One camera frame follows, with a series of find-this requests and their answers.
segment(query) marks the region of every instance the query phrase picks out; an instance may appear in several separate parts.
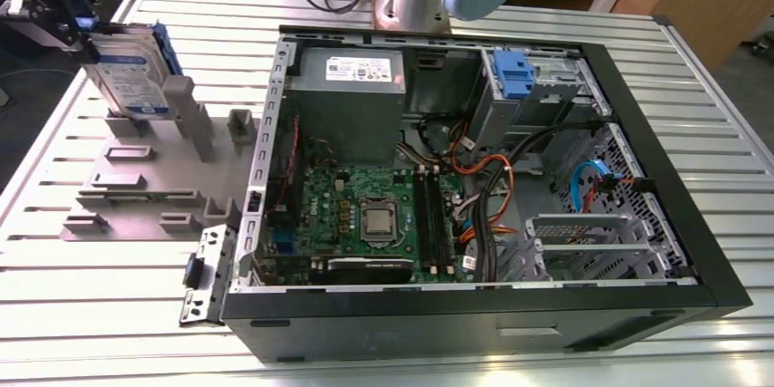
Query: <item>power supply label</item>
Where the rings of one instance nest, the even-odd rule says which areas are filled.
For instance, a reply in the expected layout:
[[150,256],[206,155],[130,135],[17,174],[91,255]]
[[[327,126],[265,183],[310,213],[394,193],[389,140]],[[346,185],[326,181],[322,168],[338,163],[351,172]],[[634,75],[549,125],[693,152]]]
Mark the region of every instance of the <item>power supply label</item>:
[[162,87],[149,77],[151,67],[145,57],[103,55],[97,68],[129,111],[141,114],[170,112]]
[[390,59],[339,58],[326,61],[326,80],[346,82],[391,82]]

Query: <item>ram slot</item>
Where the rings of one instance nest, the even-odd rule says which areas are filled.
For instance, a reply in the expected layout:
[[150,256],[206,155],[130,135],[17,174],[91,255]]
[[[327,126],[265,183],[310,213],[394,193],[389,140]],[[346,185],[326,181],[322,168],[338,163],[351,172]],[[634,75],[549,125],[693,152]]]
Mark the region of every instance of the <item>ram slot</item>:
[[452,266],[452,257],[449,255],[449,240],[446,239],[445,198],[441,192],[438,176],[429,177],[428,185],[430,220],[433,222],[433,252],[436,253],[436,264],[445,272],[448,272],[448,267]]
[[428,215],[428,191],[425,189],[425,175],[414,175],[414,216],[417,219],[417,232],[420,239],[420,262],[422,269],[436,266],[432,252],[432,232]]

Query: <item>slotted metal table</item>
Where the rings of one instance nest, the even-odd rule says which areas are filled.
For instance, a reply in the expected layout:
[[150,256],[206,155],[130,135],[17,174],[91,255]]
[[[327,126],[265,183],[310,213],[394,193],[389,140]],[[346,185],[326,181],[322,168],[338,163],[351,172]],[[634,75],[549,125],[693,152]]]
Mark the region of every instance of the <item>slotted metal table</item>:
[[[210,114],[261,116],[278,26],[371,27],[369,5],[123,0],[114,21],[169,26]],[[612,353],[263,365],[226,328],[178,328],[198,242],[65,242],[110,129],[77,76],[0,197],[0,380],[83,385],[761,385],[774,380],[774,159],[670,26],[650,17],[504,7],[457,34],[606,44],[754,306]]]

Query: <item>cpu socket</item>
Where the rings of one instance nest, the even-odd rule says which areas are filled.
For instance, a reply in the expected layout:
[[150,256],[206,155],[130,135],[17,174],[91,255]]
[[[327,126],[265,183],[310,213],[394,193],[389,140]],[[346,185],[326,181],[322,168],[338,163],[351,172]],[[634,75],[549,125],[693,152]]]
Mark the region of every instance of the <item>cpu socket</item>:
[[391,199],[361,201],[361,239],[374,248],[398,240],[398,205]]

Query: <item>green motherboard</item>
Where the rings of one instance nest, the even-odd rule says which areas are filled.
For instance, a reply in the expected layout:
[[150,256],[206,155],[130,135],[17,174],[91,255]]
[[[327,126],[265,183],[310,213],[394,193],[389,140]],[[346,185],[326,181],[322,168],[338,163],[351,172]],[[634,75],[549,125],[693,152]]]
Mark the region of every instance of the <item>green motherboard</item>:
[[[434,192],[440,196],[436,204],[444,208],[444,212],[438,213],[436,227],[444,226],[445,237],[444,240],[437,238],[432,242],[428,242],[428,238],[424,242],[420,235],[421,231],[430,230],[424,226],[424,216],[418,217],[416,211],[417,179],[416,172],[409,169],[314,168],[306,170],[302,225],[298,226],[293,238],[294,252],[286,261],[287,265],[282,265],[282,256],[278,258],[278,270],[286,285],[305,284],[298,266],[290,264],[291,258],[315,256],[363,256],[413,260],[413,283],[452,283],[468,279],[461,269],[461,256],[456,254],[453,246],[450,217],[453,203],[458,202],[462,194],[458,176],[441,174],[433,177],[437,183]],[[445,244],[441,252],[449,257],[449,266],[429,266],[428,252],[438,249],[438,247],[429,247],[432,243]]]

